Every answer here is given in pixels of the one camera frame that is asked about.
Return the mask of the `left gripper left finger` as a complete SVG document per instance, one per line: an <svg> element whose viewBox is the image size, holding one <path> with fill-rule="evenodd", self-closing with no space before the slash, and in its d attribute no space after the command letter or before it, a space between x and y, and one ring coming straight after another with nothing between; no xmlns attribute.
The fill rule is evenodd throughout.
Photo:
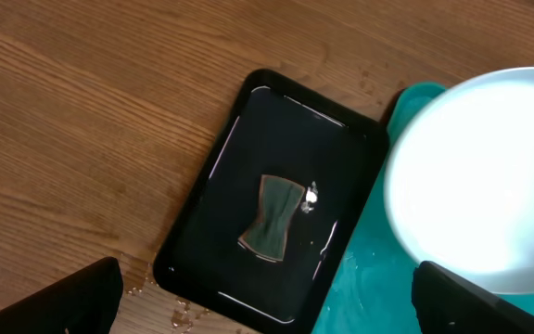
<svg viewBox="0 0 534 334"><path fill-rule="evenodd" d="M106 257L0 310L0 333L107 334L122 293L119 262Z"/></svg>

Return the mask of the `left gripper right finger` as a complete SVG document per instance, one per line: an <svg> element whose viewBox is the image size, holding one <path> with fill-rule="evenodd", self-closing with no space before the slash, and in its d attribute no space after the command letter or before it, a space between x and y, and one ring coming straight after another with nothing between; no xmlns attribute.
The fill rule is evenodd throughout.
<svg viewBox="0 0 534 334"><path fill-rule="evenodd" d="M534 315L429 261L413 271L412 304L423 334L534 334Z"/></svg>

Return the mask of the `light blue plate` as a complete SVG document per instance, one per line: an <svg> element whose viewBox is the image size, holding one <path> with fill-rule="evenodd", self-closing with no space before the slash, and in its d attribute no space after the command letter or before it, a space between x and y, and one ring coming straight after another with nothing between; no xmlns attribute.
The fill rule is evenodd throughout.
<svg viewBox="0 0 534 334"><path fill-rule="evenodd" d="M534 67L479 75L425 105L390 152L384 204L415 261L493 293L534 293Z"/></svg>

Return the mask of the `green scrubbing sponge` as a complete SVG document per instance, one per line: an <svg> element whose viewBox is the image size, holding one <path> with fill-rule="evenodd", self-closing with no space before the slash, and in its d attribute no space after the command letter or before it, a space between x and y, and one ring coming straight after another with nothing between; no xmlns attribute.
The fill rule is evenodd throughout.
<svg viewBox="0 0 534 334"><path fill-rule="evenodd" d="M305 192L305 187L283 177L261 177L257 216L238 242L267 262L285 258L290 222Z"/></svg>

